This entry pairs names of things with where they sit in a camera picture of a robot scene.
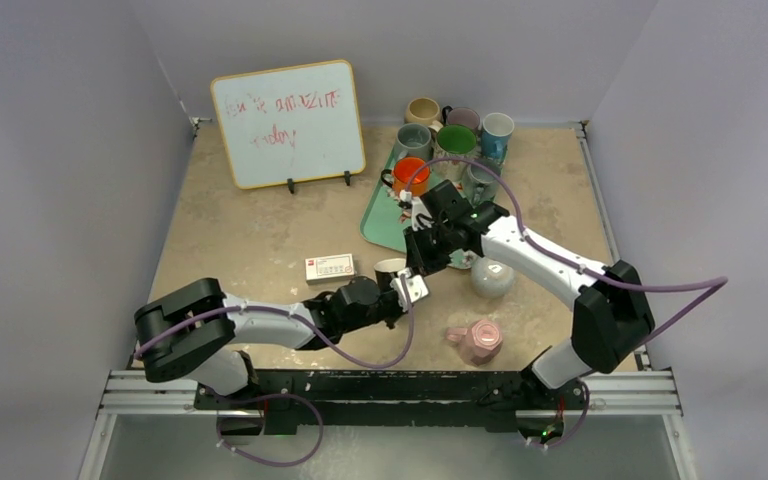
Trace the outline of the mauve purple mug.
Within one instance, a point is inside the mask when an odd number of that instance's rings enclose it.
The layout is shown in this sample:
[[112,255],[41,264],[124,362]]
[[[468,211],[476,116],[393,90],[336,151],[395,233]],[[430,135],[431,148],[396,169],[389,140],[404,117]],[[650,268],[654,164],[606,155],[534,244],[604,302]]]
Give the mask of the mauve purple mug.
[[471,108],[446,106],[441,110],[441,114],[446,126],[463,126],[473,132],[479,132],[481,129],[481,117]]

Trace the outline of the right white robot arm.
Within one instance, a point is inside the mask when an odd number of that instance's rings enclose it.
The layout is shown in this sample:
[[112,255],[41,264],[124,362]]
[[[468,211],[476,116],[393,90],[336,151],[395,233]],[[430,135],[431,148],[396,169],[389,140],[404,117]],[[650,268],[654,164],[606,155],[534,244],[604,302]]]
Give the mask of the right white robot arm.
[[452,253],[473,253],[528,277],[570,309],[569,338],[523,371],[521,392],[529,404],[544,407],[569,381],[614,371],[653,332],[651,309],[630,264],[578,257],[491,201],[471,205],[449,181],[420,196],[402,191],[399,203],[411,211],[404,240],[412,273],[429,276],[447,267]]

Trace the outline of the beige brown mug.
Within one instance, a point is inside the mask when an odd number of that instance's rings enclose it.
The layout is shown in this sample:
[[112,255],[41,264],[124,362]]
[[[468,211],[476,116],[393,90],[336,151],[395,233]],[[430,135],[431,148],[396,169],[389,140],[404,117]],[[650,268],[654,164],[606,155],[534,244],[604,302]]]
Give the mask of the beige brown mug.
[[440,105],[433,99],[420,97],[411,100],[404,111],[405,123],[417,123],[429,126],[442,123],[442,112]]

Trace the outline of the grey-blue upside-down mug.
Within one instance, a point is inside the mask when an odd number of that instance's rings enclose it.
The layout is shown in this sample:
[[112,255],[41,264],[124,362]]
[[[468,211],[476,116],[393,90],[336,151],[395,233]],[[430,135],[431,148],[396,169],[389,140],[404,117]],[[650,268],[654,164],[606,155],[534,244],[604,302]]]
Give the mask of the grey-blue upside-down mug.
[[473,206],[493,201],[502,174],[502,167],[495,159],[475,159],[464,171],[461,179],[463,196]]

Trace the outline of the black mug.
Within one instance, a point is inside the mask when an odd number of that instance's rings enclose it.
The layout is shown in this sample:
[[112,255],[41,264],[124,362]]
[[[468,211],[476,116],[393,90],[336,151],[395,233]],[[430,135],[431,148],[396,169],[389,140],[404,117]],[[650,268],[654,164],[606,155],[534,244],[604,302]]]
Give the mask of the black mug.
[[381,260],[374,264],[373,270],[376,284],[381,292],[391,291],[393,289],[391,283],[394,279],[411,276],[404,257]]

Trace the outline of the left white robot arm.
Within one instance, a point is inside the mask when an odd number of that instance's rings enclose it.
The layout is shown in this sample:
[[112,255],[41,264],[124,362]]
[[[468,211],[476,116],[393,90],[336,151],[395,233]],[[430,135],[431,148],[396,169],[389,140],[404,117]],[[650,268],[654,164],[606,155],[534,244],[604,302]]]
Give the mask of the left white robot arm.
[[250,358],[229,345],[336,350],[344,335],[380,322],[394,327],[408,310],[400,289],[364,276],[288,305],[246,300],[224,292],[217,279],[202,278],[135,312],[133,357],[152,383],[194,380],[244,409],[257,399],[258,382]]

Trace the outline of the grey mug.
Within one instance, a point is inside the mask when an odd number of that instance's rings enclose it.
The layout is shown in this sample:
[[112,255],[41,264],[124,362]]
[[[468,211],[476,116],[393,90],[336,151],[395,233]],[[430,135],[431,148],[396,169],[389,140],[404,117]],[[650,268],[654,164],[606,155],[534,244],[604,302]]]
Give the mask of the grey mug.
[[407,123],[397,132],[392,154],[396,160],[416,157],[423,161],[430,161],[433,158],[433,151],[431,130],[419,123]]

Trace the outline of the pink faceted mug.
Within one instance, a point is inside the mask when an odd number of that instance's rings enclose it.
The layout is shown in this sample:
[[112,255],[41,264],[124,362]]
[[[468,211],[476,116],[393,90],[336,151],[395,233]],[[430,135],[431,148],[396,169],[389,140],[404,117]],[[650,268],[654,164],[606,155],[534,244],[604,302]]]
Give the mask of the pink faceted mug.
[[448,328],[445,338],[456,347],[464,362],[476,366],[492,361],[503,345],[500,327],[488,319],[478,320],[467,327]]

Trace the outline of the cream white mug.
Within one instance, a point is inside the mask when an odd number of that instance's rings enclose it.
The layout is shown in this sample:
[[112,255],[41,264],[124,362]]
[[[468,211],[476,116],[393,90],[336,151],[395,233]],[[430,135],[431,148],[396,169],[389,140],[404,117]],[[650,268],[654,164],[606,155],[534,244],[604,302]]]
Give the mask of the cream white mug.
[[433,160],[449,158],[430,167],[431,173],[440,180],[459,182],[468,167],[464,159],[472,160],[477,155],[477,137],[462,125],[443,125],[433,122],[428,126],[433,140]]

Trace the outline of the blue teal mug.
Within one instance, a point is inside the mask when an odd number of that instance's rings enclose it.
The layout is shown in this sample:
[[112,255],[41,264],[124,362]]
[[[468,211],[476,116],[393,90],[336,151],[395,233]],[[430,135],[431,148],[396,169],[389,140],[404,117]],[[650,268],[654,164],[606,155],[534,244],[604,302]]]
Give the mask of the blue teal mug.
[[514,120],[507,114],[487,114],[482,121],[481,153],[485,157],[502,160],[515,128]]

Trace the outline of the orange mug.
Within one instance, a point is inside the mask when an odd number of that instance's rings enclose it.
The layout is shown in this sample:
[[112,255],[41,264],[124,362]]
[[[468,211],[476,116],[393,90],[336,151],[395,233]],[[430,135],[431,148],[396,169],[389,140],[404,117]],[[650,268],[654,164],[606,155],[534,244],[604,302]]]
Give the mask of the orange mug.
[[397,160],[392,168],[380,173],[380,182],[396,197],[405,190],[410,190],[414,197],[423,195],[429,188],[430,178],[426,161],[411,156]]

